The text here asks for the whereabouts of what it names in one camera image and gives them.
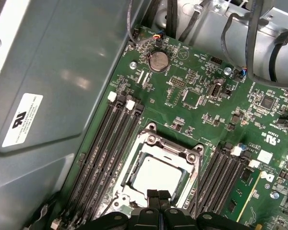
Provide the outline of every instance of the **cable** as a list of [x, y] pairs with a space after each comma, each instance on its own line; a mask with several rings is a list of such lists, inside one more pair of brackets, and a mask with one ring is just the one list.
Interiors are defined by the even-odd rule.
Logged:
[[168, 0], [166, 35], [176, 39], [178, 17], [177, 0]]
[[127, 31], [128, 31], [128, 36], [130, 38], [130, 40], [132, 40], [132, 42], [134, 44], [137, 44], [136, 40], [134, 39], [132, 33], [131, 33], [131, 9], [132, 9], [132, 4], [133, 4], [133, 0], [129, 1], [129, 6], [128, 6], [128, 11], [127, 11]]
[[129, 36], [130, 40], [133, 42], [133, 44], [140, 45], [140, 44], [149, 42], [150, 40], [161, 38], [162, 35], [163, 35], [163, 31], [160, 31], [158, 34], [155, 34], [152, 37], [148, 37], [148, 38], [145, 38], [145, 39], [140, 40], [140, 41], [137, 41], [133, 37], [132, 32], [131, 32], [131, 10], [132, 10], [132, 5], [133, 5], [133, 0], [130, 0], [129, 1], [129, 6], [128, 6], [128, 11], [127, 11], [127, 31], [128, 31], [128, 36]]
[[259, 83], [273, 88], [283, 88], [285, 90], [288, 90], [288, 84], [273, 82], [254, 75], [255, 45], [257, 38], [258, 24], [262, 14], [263, 5], [264, 0], [253, 0], [252, 2], [252, 9], [249, 19], [249, 26], [245, 45], [245, 59], [246, 59], [246, 66], [248, 69], [248, 77], [255, 83]]
[[142, 25], [151, 28], [154, 22], [155, 15], [159, 9], [159, 5], [161, 3], [161, 0], [152, 0], [146, 14], [142, 20]]
[[224, 26], [224, 29], [223, 29], [223, 32], [222, 32], [222, 35], [221, 35], [221, 47], [222, 47], [222, 51], [224, 53], [224, 56], [226, 57], [227, 61], [232, 65], [234, 66], [237, 70], [239, 71], [242, 71], [243, 68], [241, 66], [238, 66], [234, 60], [230, 57], [229, 55], [229, 52], [228, 52], [228, 49], [227, 49], [227, 45], [226, 45], [226, 32], [229, 30], [231, 24], [232, 24], [232, 20], [233, 18], [236, 18], [238, 20], [248, 20], [247, 17], [241, 17], [239, 16], [238, 14], [236, 13], [232, 13], [229, 17], [228, 17], [228, 20]]
[[280, 49], [287, 44], [288, 44], [288, 31], [281, 33], [274, 41], [275, 46], [271, 53], [269, 61], [269, 74], [271, 81], [277, 82], [276, 70], [275, 70], [276, 58]]
[[[203, 0], [199, 5], [201, 7], [206, 6], [208, 3], [210, 2], [210, 0]], [[192, 28], [194, 27], [198, 17], [199, 17], [200, 13], [198, 11], [194, 11], [187, 27], [185, 28], [185, 30], [182, 32], [182, 34], [179, 37], [179, 41], [183, 42], [184, 40], [186, 40], [186, 38], [188, 37], [189, 33], [191, 32]]]

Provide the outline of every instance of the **white label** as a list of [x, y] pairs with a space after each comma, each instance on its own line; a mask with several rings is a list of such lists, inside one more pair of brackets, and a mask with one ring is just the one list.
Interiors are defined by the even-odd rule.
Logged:
[[25, 93], [19, 103], [2, 147], [24, 143], [43, 95]]
[[259, 160], [263, 163], [269, 164], [272, 157], [273, 157], [272, 153], [264, 151], [264, 150], [260, 150], [260, 153], [257, 157], [257, 160]]

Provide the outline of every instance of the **logo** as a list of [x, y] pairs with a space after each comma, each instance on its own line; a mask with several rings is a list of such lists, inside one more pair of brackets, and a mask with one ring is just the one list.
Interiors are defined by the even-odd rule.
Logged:
[[18, 126], [21, 126], [21, 124], [23, 123], [23, 120], [24, 120], [24, 117], [25, 117], [26, 113], [27, 112], [23, 112], [23, 113], [17, 115], [16, 120], [15, 120], [12, 128], [17, 128]]
[[269, 143], [270, 145], [276, 145], [280, 142], [280, 139], [277, 139], [277, 137], [273, 137], [270, 134], [262, 133], [262, 136], [265, 137], [264, 141]]

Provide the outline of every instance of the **ram slot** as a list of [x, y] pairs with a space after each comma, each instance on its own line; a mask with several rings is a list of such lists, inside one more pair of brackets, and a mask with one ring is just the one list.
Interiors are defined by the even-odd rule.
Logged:
[[67, 203], [66, 209], [70, 209], [71, 205], [76, 201], [76, 199], [78, 197], [79, 191], [81, 190], [82, 183], [87, 176], [87, 173], [85, 173], [85, 172], [88, 171], [90, 169], [90, 166], [91, 166], [90, 164], [88, 164], [88, 162], [92, 162], [92, 160], [95, 157], [94, 149], [96, 148], [97, 140], [99, 140], [101, 138], [101, 136], [102, 136], [104, 130], [106, 129], [106, 126], [109, 124], [112, 116], [113, 116], [113, 105], [111, 104], [107, 107], [105, 117], [102, 120], [102, 122], [98, 128], [96, 137], [94, 138], [94, 141], [92, 142], [92, 144], [90, 146], [89, 152], [85, 156], [85, 159], [83, 161], [84, 163], [81, 165], [81, 168], [77, 174], [75, 183], [73, 184], [72, 190], [70, 192], [69, 201]]
[[94, 216], [96, 215], [96, 212], [100, 206], [100, 203], [102, 202], [102, 199], [105, 196], [105, 194], [108, 190], [108, 187], [111, 184], [111, 181], [113, 180], [115, 172], [117, 171], [117, 168], [121, 162], [121, 159], [122, 159], [122, 157], [126, 151], [128, 143], [132, 137], [132, 134], [134, 133], [134, 130], [136, 129], [136, 126], [139, 122], [139, 119], [141, 117], [143, 110], [144, 110], [144, 107], [142, 105], [140, 105], [140, 104], [136, 105], [136, 109], [134, 111], [134, 116], [132, 118], [131, 125], [130, 125], [130, 127], [126, 126], [126, 130], [128, 130], [127, 136], [121, 138], [122, 139], [121, 140], [122, 141], [121, 149], [116, 149], [114, 162], [108, 168], [108, 173], [106, 175], [106, 178], [105, 178], [103, 184], [101, 185], [101, 191], [98, 193], [98, 196], [96, 197], [96, 201], [94, 203], [94, 206], [92, 207], [91, 212], [88, 215], [88, 217], [91, 220], [94, 219]]
[[101, 148], [96, 149], [97, 150], [97, 160], [94, 163], [91, 171], [90, 171], [90, 175], [88, 176], [88, 179], [85, 183], [85, 186], [83, 187], [82, 193], [80, 194], [80, 202], [78, 202], [77, 206], [76, 206], [76, 211], [79, 214], [79, 212], [81, 212], [84, 208], [84, 206], [87, 204], [87, 202], [89, 201], [89, 195], [90, 195], [90, 191], [92, 189], [92, 186], [94, 186], [94, 183], [96, 181], [96, 177], [98, 175], [98, 172], [100, 170], [100, 165], [104, 162], [105, 158], [106, 158], [106, 154], [105, 154], [105, 150], [108, 146], [108, 144], [110, 143], [114, 131], [116, 130], [116, 127], [120, 124], [121, 121], [121, 114], [123, 113], [123, 111], [121, 109], [118, 110], [118, 112], [115, 114], [115, 122], [113, 123], [113, 125], [110, 127], [108, 133], [106, 134], [106, 138], [101, 146]]
[[208, 198], [210, 193], [212, 192], [213, 185], [216, 183], [227, 160], [228, 158], [226, 156], [220, 154], [219, 162], [215, 164], [216, 166], [212, 169], [208, 182], [203, 186], [202, 191], [200, 191], [198, 213], [201, 213], [205, 205], [207, 205], [207, 202], [209, 202]]
[[94, 157], [91, 159], [91, 161], [89, 161], [85, 170], [85, 176], [80, 180], [76, 201], [74, 202], [73, 207], [70, 208], [71, 215], [74, 215], [74, 212], [77, 212], [79, 207], [81, 207], [87, 199], [88, 188], [90, 183], [94, 180], [95, 169], [99, 166], [99, 163], [103, 158], [103, 154], [100, 153], [102, 152], [102, 149], [107, 146], [114, 128], [116, 127], [117, 123], [119, 123], [119, 118], [122, 113], [122, 106], [125, 99], [126, 98], [124, 96], [119, 96], [116, 105], [112, 110], [112, 115], [106, 125], [106, 128], [102, 131], [100, 138], [96, 139], [97, 143], [92, 149]]
[[208, 205], [205, 206], [204, 212], [213, 211], [213, 207], [215, 203], [219, 200], [220, 196], [224, 193], [226, 180], [231, 178], [231, 172], [233, 167], [235, 166], [235, 160], [232, 158], [228, 158], [227, 162], [225, 163], [222, 172], [219, 175], [217, 182], [215, 183], [212, 193], [208, 198]]
[[107, 168], [110, 166], [111, 160], [114, 157], [115, 149], [118, 147], [119, 141], [121, 136], [123, 135], [125, 128], [128, 124], [128, 121], [130, 119], [129, 113], [124, 113], [121, 119], [121, 122], [118, 124], [117, 132], [114, 137], [114, 141], [109, 144], [108, 150], [105, 152], [106, 157], [104, 161], [102, 162], [100, 168], [97, 170], [96, 180], [94, 184], [92, 184], [92, 187], [89, 192], [89, 200], [85, 204], [85, 207], [83, 211], [81, 212], [80, 216], [85, 217], [85, 214], [87, 214], [89, 209], [92, 209], [92, 206], [96, 202], [96, 196], [98, 195], [98, 189], [100, 188], [100, 185], [102, 184], [103, 178], [107, 173]]
[[[214, 167], [215, 163], [218, 162], [218, 159], [220, 157], [220, 154], [218, 152], [214, 153], [213, 156], [210, 158], [210, 161], [208, 162], [203, 175], [201, 176], [201, 180], [200, 180], [200, 191], [201, 188], [203, 187], [203, 185], [207, 182], [207, 178], [209, 177], [209, 175], [211, 174], [211, 170]], [[195, 211], [195, 199], [196, 199], [196, 195], [194, 195], [192, 197], [192, 200], [189, 203], [189, 208], [188, 211], [190, 213], [193, 213]]]
[[235, 166], [232, 169], [232, 177], [228, 178], [228, 180], [226, 181], [226, 185], [225, 185], [225, 192], [223, 193], [223, 195], [220, 197], [218, 203], [215, 205], [215, 209], [214, 212], [217, 214], [220, 214], [220, 212], [223, 209], [223, 206], [233, 188], [233, 186], [235, 185], [237, 179], [240, 177], [240, 175], [242, 174], [243, 170], [244, 170], [245, 165], [239, 161], [237, 161], [235, 163]]

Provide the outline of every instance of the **motherboard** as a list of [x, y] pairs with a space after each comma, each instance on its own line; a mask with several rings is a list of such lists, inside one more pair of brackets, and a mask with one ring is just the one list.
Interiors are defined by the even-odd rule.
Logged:
[[127, 45], [51, 228], [130, 215], [147, 205], [147, 189], [168, 190], [170, 204], [193, 217], [209, 211], [288, 230], [288, 92], [165, 35]]

